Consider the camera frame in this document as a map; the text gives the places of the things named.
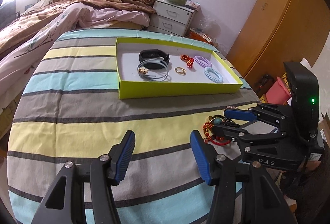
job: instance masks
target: wardrobe handle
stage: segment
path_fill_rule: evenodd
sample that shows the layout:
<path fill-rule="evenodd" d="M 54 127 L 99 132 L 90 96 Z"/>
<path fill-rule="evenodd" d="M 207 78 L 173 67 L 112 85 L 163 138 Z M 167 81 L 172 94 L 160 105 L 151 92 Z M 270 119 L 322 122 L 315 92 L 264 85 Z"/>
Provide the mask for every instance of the wardrobe handle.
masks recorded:
<path fill-rule="evenodd" d="M 264 3 L 261 7 L 261 11 L 264 11 L 268 3 Z"/>

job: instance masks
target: pink blanket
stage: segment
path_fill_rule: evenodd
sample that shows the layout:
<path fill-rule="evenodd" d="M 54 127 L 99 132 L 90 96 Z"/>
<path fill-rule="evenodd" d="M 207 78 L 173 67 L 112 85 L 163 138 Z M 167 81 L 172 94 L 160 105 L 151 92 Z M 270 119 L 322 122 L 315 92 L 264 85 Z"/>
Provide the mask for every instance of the pink blanket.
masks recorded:
<path fill-rule="evenodd" d="M 23 43 L 0 61 L 0 96 L 15 84 L 31 65 L 43 58 L 61 34 L 112 20 L 130 21 L 149 26 L 149 15 L 138 11 L 113 8 L 94 9 L 82 3 L 68 6 L 62 14 L 43 27 L 33 38 Z"/>

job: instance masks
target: pink bucket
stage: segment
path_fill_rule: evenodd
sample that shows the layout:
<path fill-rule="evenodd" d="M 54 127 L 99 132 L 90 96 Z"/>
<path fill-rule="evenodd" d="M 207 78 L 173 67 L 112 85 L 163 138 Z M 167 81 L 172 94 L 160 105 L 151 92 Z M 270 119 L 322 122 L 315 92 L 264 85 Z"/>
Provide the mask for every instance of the pink bucket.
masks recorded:
<path fill-rule="evenodd" d="M 280 77 L 277 77 L 276 82 L 266 93 L 267 102 L 271 104 L 283 105 L 290 97 L 291 94 Z"/>

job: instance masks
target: red hair tie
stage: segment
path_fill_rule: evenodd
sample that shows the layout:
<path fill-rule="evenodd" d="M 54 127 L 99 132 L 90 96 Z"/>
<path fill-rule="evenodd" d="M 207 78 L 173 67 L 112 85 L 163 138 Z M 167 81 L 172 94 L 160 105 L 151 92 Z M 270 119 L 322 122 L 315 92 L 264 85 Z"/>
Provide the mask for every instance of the red hair tie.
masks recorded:
<path fill-rule="evenodd" d="M 192 65 L 194 63 L 194 59 L 192 57 L 189 57 L 188 55 L 181 55 L 180 59 L 187 63 L 188 68 L 192 68 Z"/>

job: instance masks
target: black wristband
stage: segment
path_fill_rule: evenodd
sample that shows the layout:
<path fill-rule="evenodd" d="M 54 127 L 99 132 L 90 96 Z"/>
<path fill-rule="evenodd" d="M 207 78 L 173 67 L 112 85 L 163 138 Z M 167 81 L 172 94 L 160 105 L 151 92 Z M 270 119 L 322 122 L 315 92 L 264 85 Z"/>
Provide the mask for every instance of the black wristband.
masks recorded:
<path fill-rule="evenodd" d="M 142 61 L 145 61 L 147 59 L 157 58 L 157 57 L 162 57 L 163 58 L 163 61 L 167 65 L 170 62 L 170 54 L 166 54 L 164 51 L 158 50 L 158 49 L 142 50 L 140 52 L 140 55 L 139 55 L 139 61 L 141 63 Z M 146 63 L 146 64 L 143 64 L 143 66 L 146 67 L 149 70 L 160 70 L 160 69 L 164 69 L 164 67 L 162 65 L 157 64 L 157 63 Z"/>

